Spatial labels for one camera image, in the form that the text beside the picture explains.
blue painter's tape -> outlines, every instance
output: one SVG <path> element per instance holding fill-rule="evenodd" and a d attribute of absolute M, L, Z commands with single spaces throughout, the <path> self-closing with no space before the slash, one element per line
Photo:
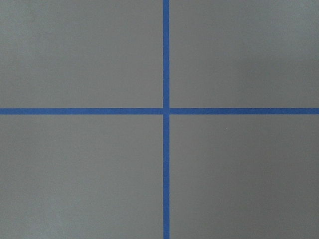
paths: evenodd
<path fill-rule="evenodd" d="M 169 0 L 163 0 L 163 239 L 169 239 Z"/>
<path fill-rule="evenodd" d="M 1 108 L 0 115 L 162 115 L 161 108 Z"/>
<path fill-rule="evenodd" d="M 318 115 L 319 108 L 171 108 L 171 115 Z"/>

gray surface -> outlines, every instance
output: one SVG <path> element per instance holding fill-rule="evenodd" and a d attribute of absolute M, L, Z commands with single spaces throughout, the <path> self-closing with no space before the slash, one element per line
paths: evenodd
<path fill-rule="evenodd" d="M 0 107 L 161 107 L 160 0 L 1 0 Z"/>
<path fill-rule="evenodd" d="M 170 3 L 172 107 L 319 107 L 318 0 Z"/>
<path fill-rule="evenodd" d="M 171 239 L 319 238 L 318 116 L 171 116 Z"/>
<path fill-rule="evenodd" d="M 161 124 L 0 116 L 0 238 L 162 238 Z"/>

horizontal blue tape strip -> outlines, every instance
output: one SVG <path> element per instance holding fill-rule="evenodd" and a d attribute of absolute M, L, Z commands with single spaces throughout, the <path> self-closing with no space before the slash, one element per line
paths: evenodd
<path fill-rule="evenodd" d="M 162 108 L 0 108 L 0 115 L 162 115 Z M 319 115 L 319 108 L 170 108 L 170 115 Z"/>
<path fill-rule="evenodd" d="M 171 115 L 318 115 L 319 108 L 170 108 Z"/>
<path fill-rule="evenodd" d="M 0 115 L 162 115 L 162 108 L 0 108 Z"/>

blue tape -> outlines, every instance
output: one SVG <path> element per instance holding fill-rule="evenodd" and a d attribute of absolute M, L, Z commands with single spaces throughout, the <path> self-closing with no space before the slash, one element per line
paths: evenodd
<path fill-rule="evenodd" d="M 163 239 L 169 239 L 169 0 L 163 0 Z"/>
<path fill-rule="evenodd" d="M 171 115 L 318 115 L 319 108 L 170 108 Z"/>
<path fill-rule="evenodd" d="M 162 115 L 161 108 L 1 108 L 0 115 Z"/>

gray panel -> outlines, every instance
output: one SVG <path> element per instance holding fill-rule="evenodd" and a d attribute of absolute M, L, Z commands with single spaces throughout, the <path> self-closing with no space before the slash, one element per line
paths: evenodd
<path fill-rule="evenodd" d="M 172 107 L 319 107 L 318 0 L 172 0 Z"/>
<path fill-rule="evenodd" d="M 161 116 L 1 116 L 1 239 L 162 238 Z"/>
<path fill-rule="evenodd" d="M 317 116 L 171 116 L 171 238 L 319 238 L 318 155 Z"/>
<path fill-rule="evenodd" d="M 0 107 L 161 107 L 159 0 L 1 0 Z"/>

